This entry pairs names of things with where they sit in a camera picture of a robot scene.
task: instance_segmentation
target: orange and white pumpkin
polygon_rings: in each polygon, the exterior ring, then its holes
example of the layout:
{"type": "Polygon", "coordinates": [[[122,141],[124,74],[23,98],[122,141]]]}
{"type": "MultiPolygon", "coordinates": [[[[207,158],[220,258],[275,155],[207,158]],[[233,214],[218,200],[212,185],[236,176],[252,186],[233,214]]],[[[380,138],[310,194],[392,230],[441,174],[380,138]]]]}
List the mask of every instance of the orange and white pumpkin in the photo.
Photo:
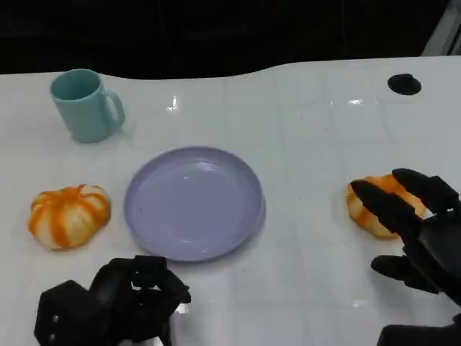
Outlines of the orange and white pumpkin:
{"type": "MultiPolygon", "coordinates": [[[[402,186],[391,174],[387,174],[382,177],[365,177],[363,178],[374,185],[377,185],[381,190],[386,192],[394,192],[408,204],[415,208],[415,214],[423,217],[426,212],[426,207],[419,198],[412,195],[405,187],[402,186]]],[[[347,185],[346,191],[347,208],[349,209],[349,215],[360,227],[365,231],[370,232],[373,236],[382,239],[398,238],[396,233],[391,233],[385,228],[377,217],[368,211],[363,206],[362,201],[353,191],[351,185],[347,185]]]]}
{"type": "Polygon", "coordinates": [[[110,218],[99,186],[82,184],[40,193],[31,205],[29,231],[49,249],[70,249],[90,240],[110,218]]]}

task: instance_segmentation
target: light blue mug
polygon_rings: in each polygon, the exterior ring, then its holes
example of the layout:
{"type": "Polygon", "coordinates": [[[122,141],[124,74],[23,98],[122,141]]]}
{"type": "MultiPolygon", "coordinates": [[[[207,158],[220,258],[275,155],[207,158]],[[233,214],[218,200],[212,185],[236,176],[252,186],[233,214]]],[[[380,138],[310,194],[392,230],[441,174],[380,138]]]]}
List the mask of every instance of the light blue mug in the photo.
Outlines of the light blue mug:
{"type": "Polygon", "coordinates": [[[67,71],[51,83],[50,93],[67,129],[78,142],[102,141],[125,122],[120,98],[104,89],[94,71],[67,71]],[[115,104],[117,119],[110,112],[108,97],[115,104]]]}

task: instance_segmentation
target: tabletop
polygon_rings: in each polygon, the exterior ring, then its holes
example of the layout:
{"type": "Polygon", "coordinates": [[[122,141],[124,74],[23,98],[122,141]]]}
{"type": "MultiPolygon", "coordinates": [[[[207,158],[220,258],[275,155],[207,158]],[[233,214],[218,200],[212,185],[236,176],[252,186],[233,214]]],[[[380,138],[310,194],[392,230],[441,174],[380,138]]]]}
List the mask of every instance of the tabletop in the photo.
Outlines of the tabletop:
{"type": "Polygon", "coordinates": [[[412,290],[370,269],[400,241],[378,241],[349,219],[344,188],[407,167],[461,191],[458,57],[295,63],[243,76],[136,81],[102,76],[120,95],[123,130],[74,143],[48,94],[57,74],[0,76],[0,345],[36,345],[44,290],[89,287],[113,257],[142,254],[122,202],[130,179],[169,149],[206,145],[243,158],[267,199],[264,230],[232,254],[170,263],[190,286],[176,345],[375,345],[386,324],[445,325],[459,311],[443,295],[412,290]],[[394,74],[422,90],[392,92],[394,74]],[[44,250],[27,232],[43,190],[101,185],[112,219],[86,246],[44,250]]]}

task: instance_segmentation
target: lavender plate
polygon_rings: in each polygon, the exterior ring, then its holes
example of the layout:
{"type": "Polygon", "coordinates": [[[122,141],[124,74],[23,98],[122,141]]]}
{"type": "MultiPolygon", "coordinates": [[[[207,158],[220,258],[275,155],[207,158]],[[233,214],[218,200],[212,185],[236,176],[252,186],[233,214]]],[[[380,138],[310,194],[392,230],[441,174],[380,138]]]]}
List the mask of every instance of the lavender plate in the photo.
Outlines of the lavender plate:
{"type": "Polygon", "coordinates": [[[183,148],[152,159],[125,196],[134,240],[176,261],[223,255],[259,231],[265,218],[257,176],[237,156],[213,148],[183,148]]]}

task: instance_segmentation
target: mug handle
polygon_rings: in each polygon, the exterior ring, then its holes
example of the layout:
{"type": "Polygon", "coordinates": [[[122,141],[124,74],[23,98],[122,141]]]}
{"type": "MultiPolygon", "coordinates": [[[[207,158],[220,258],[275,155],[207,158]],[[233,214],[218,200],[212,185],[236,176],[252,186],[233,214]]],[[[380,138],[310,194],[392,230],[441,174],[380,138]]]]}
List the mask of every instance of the mug handle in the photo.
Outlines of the mug handle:
{"type": "Polygon", "coordinates": [[[117,111],[117,119],[111,119],[112,125],[116,128],[119,128],[125,122],[125,111],[123,110],[122,101],[117,94],[111,92],[110,90],[104,90],[102,94],[106,97],[109,97],[115,104],[115,109],[117,111]]]}

